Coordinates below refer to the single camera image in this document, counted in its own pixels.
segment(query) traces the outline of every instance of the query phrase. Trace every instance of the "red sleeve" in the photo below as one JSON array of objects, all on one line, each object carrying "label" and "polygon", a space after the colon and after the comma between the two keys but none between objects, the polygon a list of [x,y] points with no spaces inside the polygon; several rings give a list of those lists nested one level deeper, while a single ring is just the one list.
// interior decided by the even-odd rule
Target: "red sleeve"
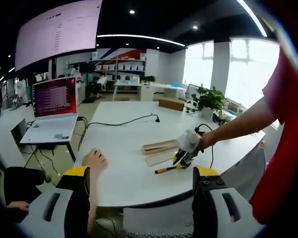
[{"label": "red sleeve", "polygon": [[285,122],[285,113],[283,109],[287,102],[287,68],[289,67],[289,64],[287,56],[282,48],[280,48],[277,66],[267,85],[263,89],[264,98],[280,124]]}]

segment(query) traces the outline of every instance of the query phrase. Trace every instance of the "led light strip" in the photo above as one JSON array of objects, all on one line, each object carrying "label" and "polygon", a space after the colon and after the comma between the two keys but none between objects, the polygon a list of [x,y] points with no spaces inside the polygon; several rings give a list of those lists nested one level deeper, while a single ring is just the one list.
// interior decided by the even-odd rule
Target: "led light strip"
[{"label": "led light strip", "polygon": [[259,31],[262,33],[264,37],[267,37],[267,34],[264,30],[264,27],[260,24],[258,18],[255,16],[253,11],[249,8],[249,6],[243,0],[236,0],[244,9],[247,11],[248,15],[252,18],[255,22],[256,26],[258,27]]},{"label": "led light strip", "polygon": [[174,42],[174,41],[170,41],[170,40],[166,40],[166,39],[162,39],[162,38],[157,38],[157,37],[151,37],[151,36],[127,35],[127,34],[111,34],[111,35],[99,35],[97,37],[98,38],[101,38],[101,37],[115,37],[115,36],[146,38],[146,39],[152,39],[152,40],[157,40],[157,41],[164,41],[164,42],[168,42],[168,43],[171,43],[171,44],[175,44],[175,45],[179,45],[179,46],[185,47],[184,44],[181,44],[181,43],[178,43],[178,42]]},{"label": "led light strip", "polygon": [[13,67],[12,69],[9,70],[9,73],[11,73],[13,70],[15,69],[15,67]]}]

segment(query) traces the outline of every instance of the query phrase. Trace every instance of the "green plant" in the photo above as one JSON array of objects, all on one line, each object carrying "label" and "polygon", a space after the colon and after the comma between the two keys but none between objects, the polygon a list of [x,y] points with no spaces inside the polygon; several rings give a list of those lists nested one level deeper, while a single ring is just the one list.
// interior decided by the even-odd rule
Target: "green plant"
[{"label": "green plant", "polygon": [[141,76],[140,77],[140,82],[155,82],[155,77],[153,75],[151,76]]},{"label": "green plant", "polygon": [[197,89],[197,94],[192,94],[193,100],[187,102],[193,105],[193,107],[186,107],[187,113],[190,111],[201,111],[203,108],[222,111],[225,97],[223,93],[217,90],[214,86],[212,89],[199,88]]}]

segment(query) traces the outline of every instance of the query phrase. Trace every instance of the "wooden block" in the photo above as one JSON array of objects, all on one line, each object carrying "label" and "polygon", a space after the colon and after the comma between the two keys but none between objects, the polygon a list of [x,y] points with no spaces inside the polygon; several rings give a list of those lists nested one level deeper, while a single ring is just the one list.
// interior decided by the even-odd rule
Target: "wooden block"
[{"label": "wooden block", "polygon": [[159,107],[169,108],[177,111],[183,111],[184,102],[173,98],[160,98]]},{"label": "wooden block", "polygon": [[156,153],[154,155],[146,156],[146,162],[149,166],[160,164],[164,161],[171,160],[178,152],[178,147],[169,149],[167,151],[163,151],[160,153]]},{"label": "wooden block", "polygon": [[164,147],[174,148],[176,146],[178,146],[178,142],[176,140],[167,140],[167,141],[162,141],[162,142],[158,142],[158,143],[143,145],[143,152],[151,151],[150,154],[152,154],[152,153],[155,153],[154,150],[161,149]]},{"label": "wooden block", "polygon": [[161,147],[161,148],[152,149],[152,150],[144,150],[143,153],[144,153],[144,155],[152,155],[152,154],[160,153],[160,152],[170,150],[170,149],[174,149],[174,148],[178,148],[178,145],[166,146],[166,147]]}]

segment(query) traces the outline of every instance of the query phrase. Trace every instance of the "red shirt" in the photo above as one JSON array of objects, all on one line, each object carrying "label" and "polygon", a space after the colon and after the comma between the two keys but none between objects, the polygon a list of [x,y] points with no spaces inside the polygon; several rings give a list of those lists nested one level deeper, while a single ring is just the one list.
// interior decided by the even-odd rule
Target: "red shirt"
[{"label": "red shirt", "polygon": [[280,124],[285,123],[276,153],[251,200],[254,217],[266,224],[284,201],[298,167],[298,76],[282,49],[263,93]]}]

